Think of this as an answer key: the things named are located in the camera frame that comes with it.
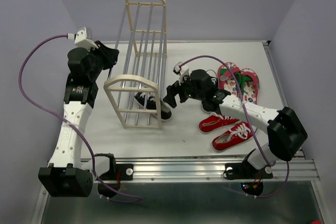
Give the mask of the black sneaker white laces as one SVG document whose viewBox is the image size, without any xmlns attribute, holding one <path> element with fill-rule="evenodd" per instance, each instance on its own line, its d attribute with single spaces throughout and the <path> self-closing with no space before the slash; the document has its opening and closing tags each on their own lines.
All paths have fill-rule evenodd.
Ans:
<svg viewBox="0 0 336 224">
<path fill-rule="evenodd" d="M 144 107 L 146 105 L 146 109 L 148 110 L 156 110 L 156 100 L 154 93 L 144 93 L 144 92 L 138 92 L 134 99 L 137 101 L 140 107 Z M 161 120 L 169 120 L 172 116 L 172 112 L 170 108 L 160 101 L 161 106 Z"/>
</svg>

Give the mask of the beige chrome shoe shelf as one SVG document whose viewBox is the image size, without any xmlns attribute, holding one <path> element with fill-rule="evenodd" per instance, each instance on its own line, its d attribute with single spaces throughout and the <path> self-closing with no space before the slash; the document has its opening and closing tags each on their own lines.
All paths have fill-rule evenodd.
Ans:
<svg viewBox="0 0 336 224">
<path fill-rule="evenodd" d="M 104 91 L 124 129 L 163 127 L 161 106 L 167 62 L 166 0 L 125 0 L 121 24 L 114 47 L 119 49 L 124 25 L 130 36 L 121 74 L 111 74 Z M 140 107 L 134 96 L 138 92 L 154 93 L 156 110 Z"/>
</svg>

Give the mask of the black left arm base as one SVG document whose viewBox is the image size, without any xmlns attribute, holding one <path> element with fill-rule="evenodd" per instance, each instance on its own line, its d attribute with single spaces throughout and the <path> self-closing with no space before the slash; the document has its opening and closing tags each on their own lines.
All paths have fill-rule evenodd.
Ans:
<svg viewBox="0 0 336 224">
<path fill-rule="evenodd" d="M 117 163 L 113 154 L 95 154 L 98 178 L 115 191 L 120 191 L 121 182 L 133 180 L 133 164 Z"/>
</svg>

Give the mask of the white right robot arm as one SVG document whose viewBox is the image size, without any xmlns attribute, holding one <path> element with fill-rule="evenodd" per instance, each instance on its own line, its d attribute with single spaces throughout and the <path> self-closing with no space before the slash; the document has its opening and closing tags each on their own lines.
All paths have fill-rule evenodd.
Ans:
<svg viewBox="0 0 336 224">
<path fill-rule="evenodd" d="M 241 165 L 243 174 L 248 177 L 258 174 L 267 163 L 291 161 L 308 138 L 293 109 L 276 110 L 243 102 L 229 91 L 217 88 L 202 69 L 180 75 L 166 88 L 163 101 L 175 108 L 177 95 L 181 103 L 187 99 L 199 100 L 209 111 L 249 122 L 268 135 L 268 143 L 253 150 Z"/>
</svg>

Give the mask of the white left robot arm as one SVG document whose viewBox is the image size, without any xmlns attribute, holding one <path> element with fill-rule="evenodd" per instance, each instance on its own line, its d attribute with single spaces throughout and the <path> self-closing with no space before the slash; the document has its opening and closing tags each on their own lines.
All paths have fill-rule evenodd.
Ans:
<svg viewBox="0 0 336 224">
<path fill-rule="evenodd" d="M 98 93 L 96 80 L 111 69 L 119 51 L 95 41 L 95 48 L 77 47 L 67 54 L 70 73 L 64 95 L 64 114 L 54 153 L 38 179 L 52 197 L 88 197 L 92 191 L 91 168 L 81 167 L 82 136 Z"/>
</svg>

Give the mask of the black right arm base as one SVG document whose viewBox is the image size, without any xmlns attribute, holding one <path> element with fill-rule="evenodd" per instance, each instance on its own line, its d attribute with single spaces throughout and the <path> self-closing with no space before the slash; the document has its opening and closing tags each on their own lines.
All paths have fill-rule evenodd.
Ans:
<svg viewBox="0 0 336 224">
<path fill-rule="evenodd" d="M 241 180 L 242 191 L 248 196 L 258 197 L 264 190 L 263 180 L 272 179 L 273 173 L 266 166 L 257 170 L 247 162 L 228 163 L 225 165 L 223 177 L 226 180 Z"/>
</svg>

